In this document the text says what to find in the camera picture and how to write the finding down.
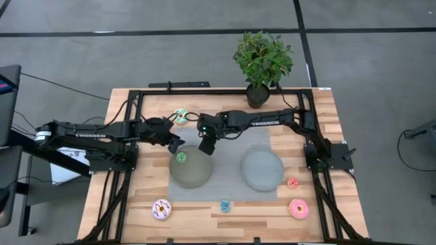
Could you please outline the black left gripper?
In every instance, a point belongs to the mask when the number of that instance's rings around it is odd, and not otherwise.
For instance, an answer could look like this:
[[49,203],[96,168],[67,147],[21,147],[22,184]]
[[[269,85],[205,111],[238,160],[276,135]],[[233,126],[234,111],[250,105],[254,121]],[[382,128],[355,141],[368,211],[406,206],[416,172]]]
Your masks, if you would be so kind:
[[174,123],[169,119],[149,118],[140,122],[140,142],[152,145],[169,145],[169,151],[176,153],[179,146],[185,143],[179,136],[170,132]]

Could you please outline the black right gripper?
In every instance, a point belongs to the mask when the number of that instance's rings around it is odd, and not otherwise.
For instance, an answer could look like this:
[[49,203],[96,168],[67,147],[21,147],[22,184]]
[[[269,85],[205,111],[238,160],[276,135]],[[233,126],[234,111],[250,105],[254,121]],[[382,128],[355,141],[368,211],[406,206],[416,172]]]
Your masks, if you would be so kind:
[[225,116],[223,114],[200,114],[197,120],[197,130],[199,136],[204,136],[198,149],[205,154],[212,155],[215,151],[216,137],[206,135],[224,136],[223,127]]

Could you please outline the large mint chocolate-drizzle donut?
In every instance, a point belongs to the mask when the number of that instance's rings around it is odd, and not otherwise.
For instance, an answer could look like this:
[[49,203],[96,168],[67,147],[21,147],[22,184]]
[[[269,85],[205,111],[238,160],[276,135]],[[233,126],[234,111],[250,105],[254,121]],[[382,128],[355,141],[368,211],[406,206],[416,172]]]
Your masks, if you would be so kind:
[[178,125],[184,125],[187,123],[186,119],[186,113],[187,111],[185,109],[177,109],[174,111],[175,115],[173,118],[173,122]]

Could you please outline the large lilac purple-drizzle donut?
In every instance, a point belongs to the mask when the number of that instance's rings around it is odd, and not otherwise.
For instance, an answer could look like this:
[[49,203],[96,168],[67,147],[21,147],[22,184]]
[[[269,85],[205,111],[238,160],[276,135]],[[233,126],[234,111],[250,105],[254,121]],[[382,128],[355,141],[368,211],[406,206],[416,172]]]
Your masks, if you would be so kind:
[[152,215],[155,219],[164,221],[172,213],[172,205],[167,199],[158,199],[152,205]]

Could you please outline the large pink sprinkled donut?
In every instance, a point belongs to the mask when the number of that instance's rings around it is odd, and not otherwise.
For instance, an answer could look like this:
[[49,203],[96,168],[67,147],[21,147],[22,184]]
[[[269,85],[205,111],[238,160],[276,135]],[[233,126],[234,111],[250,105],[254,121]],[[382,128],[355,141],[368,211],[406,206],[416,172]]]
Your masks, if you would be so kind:
[[307,202],[303,199],[291,200],[288,210],[290,215],[298,220],[306,219],[310,211]]

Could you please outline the olive beige shallow bowl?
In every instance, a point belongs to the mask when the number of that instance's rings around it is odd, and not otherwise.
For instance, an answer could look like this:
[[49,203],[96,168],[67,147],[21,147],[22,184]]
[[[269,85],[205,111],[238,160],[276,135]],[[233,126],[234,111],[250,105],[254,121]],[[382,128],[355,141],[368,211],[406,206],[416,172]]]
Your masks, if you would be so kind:
[[[184,163],[176,161],[176,155],[184,152],[187,160]],[[194,145],[183,146],[172,155],[169,162],[171,178],[179,186],[197,187],[203,185],[213,172],[214,161],[211,156],[203,153]]]

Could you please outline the grey woven placemat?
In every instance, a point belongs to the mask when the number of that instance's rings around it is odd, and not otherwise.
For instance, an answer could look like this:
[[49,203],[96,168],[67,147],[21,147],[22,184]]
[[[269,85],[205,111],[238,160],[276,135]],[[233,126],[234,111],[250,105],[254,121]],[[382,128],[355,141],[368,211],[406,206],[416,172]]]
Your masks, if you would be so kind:
[[241,161],[252,150],[270,150],[268,128],[246,130],[236,140],[218,140],[215,144],[213,171],[201,186],[183,187],[170,179],[170,201],[275,201],[277,191],[259,191],[249,186],[241,174]]

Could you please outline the black bar device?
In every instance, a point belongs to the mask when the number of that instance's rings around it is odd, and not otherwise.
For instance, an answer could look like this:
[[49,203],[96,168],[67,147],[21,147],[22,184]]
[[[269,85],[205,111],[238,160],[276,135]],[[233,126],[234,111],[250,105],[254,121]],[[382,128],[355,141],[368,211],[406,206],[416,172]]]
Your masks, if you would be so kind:
[[149,88],[209,88],[209,82],[162,82],[150,83]]

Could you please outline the grey flat plate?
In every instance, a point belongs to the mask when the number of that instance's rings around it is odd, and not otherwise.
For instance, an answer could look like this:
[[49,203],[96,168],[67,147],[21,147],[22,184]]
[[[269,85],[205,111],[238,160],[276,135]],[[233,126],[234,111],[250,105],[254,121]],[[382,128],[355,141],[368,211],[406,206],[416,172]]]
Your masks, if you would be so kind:
[[278,155],[271,150],[251,150],[241,161],[241,174],[253,189],[272,191],[283,180],[284,166]]

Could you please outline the black plant pot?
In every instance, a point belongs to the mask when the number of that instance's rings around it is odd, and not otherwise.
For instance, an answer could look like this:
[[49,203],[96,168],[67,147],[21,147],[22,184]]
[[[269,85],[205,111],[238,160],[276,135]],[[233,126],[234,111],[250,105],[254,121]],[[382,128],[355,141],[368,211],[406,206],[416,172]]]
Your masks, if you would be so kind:
[[269,88],[265,84],[260,87],[250,84],[246,90],[247,103],[250,108],[261,108],[270,97]]

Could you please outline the green leafy plant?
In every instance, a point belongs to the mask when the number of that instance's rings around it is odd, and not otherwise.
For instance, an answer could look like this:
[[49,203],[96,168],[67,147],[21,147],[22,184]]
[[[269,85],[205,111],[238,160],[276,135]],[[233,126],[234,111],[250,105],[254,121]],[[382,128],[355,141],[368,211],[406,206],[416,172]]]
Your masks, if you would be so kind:
[[280,35],[259,31],[246,32],[238,40],[233,60],[239,65],[246,81],[254,87],[277,84],[292,71],[294,62],[290,45],[285,45]]

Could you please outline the white paper sheet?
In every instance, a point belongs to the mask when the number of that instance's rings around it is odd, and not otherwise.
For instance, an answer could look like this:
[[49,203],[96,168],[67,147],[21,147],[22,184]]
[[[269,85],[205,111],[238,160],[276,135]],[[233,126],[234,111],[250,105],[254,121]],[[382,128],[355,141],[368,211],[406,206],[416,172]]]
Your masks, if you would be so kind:
[[[62,147],[57,150],[58,152],[67,155],[77,161],[80,161],[81,163],[85,165],[89,165],[89,161],[85,158],[86,151],[76,148],[67,148]],[[58,165],[55,165],[53,163],[50,163],[50,171],[51,171],[51,178],[52,183],[54,185],[60,185],[64,182],[68,182],[70,180],[73,180],[75,178],[78,178],[80,175],[70,171],[68,169],[65,169],[63,167],[60,167]]]

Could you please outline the black desk stand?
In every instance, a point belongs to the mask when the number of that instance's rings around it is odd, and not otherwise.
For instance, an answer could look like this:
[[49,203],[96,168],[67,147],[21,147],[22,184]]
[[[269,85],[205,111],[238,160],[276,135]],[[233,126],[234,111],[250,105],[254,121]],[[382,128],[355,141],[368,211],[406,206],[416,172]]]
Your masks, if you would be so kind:
[[63,184],[52,183],[50,168],[52,164],[78,174],[82,184],[91,177],[88,165],[57,150],[40,150],[32,139],[17,131],[9,130],[7,133],[0,133],[0,146],[20,146],[23,152],[29,154],[27,177],[16,185],[16,192],[23,195],[19,236],[35,233],[35,228],[29,226],[32,206],[65,199],[79,193],[74,190],[72,181],[65,181]]

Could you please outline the dark tilted screen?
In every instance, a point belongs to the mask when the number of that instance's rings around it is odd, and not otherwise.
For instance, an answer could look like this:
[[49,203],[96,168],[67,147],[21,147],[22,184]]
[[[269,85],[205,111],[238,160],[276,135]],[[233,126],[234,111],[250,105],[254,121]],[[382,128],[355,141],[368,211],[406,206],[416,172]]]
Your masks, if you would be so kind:
[[7,144],[20,84],[20,65],[0,67],[0,146]]

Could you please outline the black metal table frame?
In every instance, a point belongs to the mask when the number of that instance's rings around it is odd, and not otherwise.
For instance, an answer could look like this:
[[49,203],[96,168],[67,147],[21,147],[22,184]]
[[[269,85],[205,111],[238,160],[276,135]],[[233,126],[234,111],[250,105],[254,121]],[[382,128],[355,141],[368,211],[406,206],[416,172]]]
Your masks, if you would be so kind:
[[[304,106],[312,105],[317,113],[322,135],[332,143],[344,140],[337,107],[331,90],[327,88],[301,88],[311,92],[313,102],[303,102]],[[145,92],[141,105],[141,112],[146,117],[161,117],[172,113],[177,108],[199,114],[216,114],[224,110],[248,110],[255,112],[247,105],[244,88],[175,88],[167,92],[163,88],[114,88],[108,104],[106,121],[112,120],[121,104],[131,94]],[[109,224],[109,238],[114,238],[121,211],[125,211],[122,223],[121,244],[158,244],[173,239],[173,244],[209,244],[254,245],[255,238],[260,238],[261,244],[269,242],[283,242],[297,244],[297,242],[320,243],[341,242],[336,237],[332,211],[328,211],[325,202],[320,208],[317,206],[314,174],[306,167],[303,156],[302,136],[298,136],[291,129],[275,127],[268,130],[272,140],[272,149],[284,160],[285,178],[295,177],[298,187],[290,189],[287,184],[280,184],[277,194],[278,201],[233,201],[229,213],[219,211],[217,201],[188,201],[172,202],[173,211],[169,220],[157,221],[152,218],[152,201],[160,197],[169,197],[169,170],[164,160],[169,160],[166,148],[141,144],[139,146],[139,160],[136,169],[131,173],[129,191],[125,210],[117,207]],[[97,215],[105,186],[103,211],[108,205],[112,181],[115,174],[109,177],[104,185],[106,173],[93,174],[87,194],[77,239],[83,239],[90,234],[97,224]],[[327,174],[321,175],[327,187]],[[355,180],[343,170],[330,170],[332,193],[336,205],[346,221],[368,242],[369,235],[364,220]],[[308,219],[296,220],[288,211],[288,204],[294,198],[305,199],[309,202],[310,215]]]

